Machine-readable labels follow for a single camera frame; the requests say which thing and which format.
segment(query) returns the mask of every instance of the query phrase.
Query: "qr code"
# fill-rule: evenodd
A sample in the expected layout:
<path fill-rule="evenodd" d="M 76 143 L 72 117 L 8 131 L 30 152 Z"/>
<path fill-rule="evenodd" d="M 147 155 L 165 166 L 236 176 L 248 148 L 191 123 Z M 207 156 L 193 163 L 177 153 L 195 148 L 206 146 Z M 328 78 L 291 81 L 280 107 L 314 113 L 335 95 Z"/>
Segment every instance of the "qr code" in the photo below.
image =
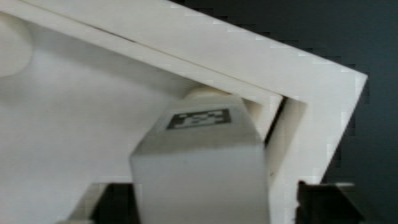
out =
<path fill-rule="evenodd" d="M 172 116 L 166 129 L 190 128 L 204 125 L 218 125 L 230 123 L 230 115 L 227 109 L 181 113 Z"/>

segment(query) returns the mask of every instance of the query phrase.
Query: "black background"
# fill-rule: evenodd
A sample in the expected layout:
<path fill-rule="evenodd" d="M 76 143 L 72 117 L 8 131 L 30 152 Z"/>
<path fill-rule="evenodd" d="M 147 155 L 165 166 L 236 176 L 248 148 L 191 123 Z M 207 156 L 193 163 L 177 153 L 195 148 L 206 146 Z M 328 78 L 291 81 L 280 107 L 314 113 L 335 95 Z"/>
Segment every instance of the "black background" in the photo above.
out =
<path fill-rule="evenodd" d="M 367 74 L 323 182 L 353 182 L 398 223 L 398 1 L 175 2 Z"/>

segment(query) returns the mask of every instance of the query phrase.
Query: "white frame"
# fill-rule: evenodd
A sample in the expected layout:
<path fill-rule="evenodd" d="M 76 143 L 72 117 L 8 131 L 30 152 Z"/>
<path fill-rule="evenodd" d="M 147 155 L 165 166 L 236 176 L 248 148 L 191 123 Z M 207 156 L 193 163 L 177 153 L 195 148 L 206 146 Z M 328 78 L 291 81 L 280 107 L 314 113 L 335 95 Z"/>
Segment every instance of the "white frame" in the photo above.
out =
<path fill-rule="evenodd" d="M 63 1 L 31 2 L 47 4 L 58 14 L 70 12 L 69 9 L 62 11 Z M 86 17 L 76 15 L 69 19 L 70 16 L 60 16 L 17 0 L 1 0 L 0 11 L 255 103 L 268 102 L 264 96 L 271 92 L 293 99 L 287 100 L 268 144 L 271 223 L 293 223 L 296 182 L 303 180 L 317 183 L 321 180 L 365 75 L 168 1 L 131 2 L 134 6 L 142 5 L 143 13 L 136 15 L 140 26 L 131 25 L 126 32 L 111 30 L 110 24 L 95 20 L 94 14 L 85 13 Z M 156 9 L 152 12 L 158 18 L 166 17 L 166 23 L 159 19 L 145 19 L 143 15 L 150 14 L 147 6 Z M 145 29 L 156 31 L 156 28 L 181 36 L 186 42 L 179 44 L 168 39 L 165 41 L 161 35 L 145 33 Z M 211 57 L 220 59 L 214 61 L 200 50 L 211 50 L 220 39 L 225 41 L 211 52 Z"/>

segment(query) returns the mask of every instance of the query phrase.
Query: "white panel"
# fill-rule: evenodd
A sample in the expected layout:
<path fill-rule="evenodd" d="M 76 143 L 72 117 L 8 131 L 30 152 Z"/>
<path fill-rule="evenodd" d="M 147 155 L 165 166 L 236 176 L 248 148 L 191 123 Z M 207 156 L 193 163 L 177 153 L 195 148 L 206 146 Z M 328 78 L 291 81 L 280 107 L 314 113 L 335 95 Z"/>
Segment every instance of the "white panel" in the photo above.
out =
<path fill-rule="evenodd" d="M 127 156 L 195 82 L 37 26 L 24 71 L 0 79 L 0 219 L 65 220 L 92 183 L 131 182 Z"/>
<path fill-rule="evenodd" d="M 271 223 L 291 223 L 296 181 L 316 183 L 321 179 L 365 75 L 168 1 L 30 3 L 46 10 L 15 0 L 3 0 L 0 8 L 257 103 L 262 91 L 294 100 L 277 127 L 284 131 L 268 146 L 275 161 Z"/>

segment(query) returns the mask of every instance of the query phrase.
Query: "white wall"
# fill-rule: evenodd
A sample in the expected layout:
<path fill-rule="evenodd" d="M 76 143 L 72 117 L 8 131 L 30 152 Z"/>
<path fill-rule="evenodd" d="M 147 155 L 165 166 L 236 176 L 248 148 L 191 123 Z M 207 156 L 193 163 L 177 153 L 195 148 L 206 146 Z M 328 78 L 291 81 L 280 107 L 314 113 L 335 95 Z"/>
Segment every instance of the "white wall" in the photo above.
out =
<path fill-rule="evenodd" d="M 28 25 L 26 70 L 0 79 L 0 222 L 65 219 L 92 182 L 131 181 L 127 156 L 197 85 Z"/>

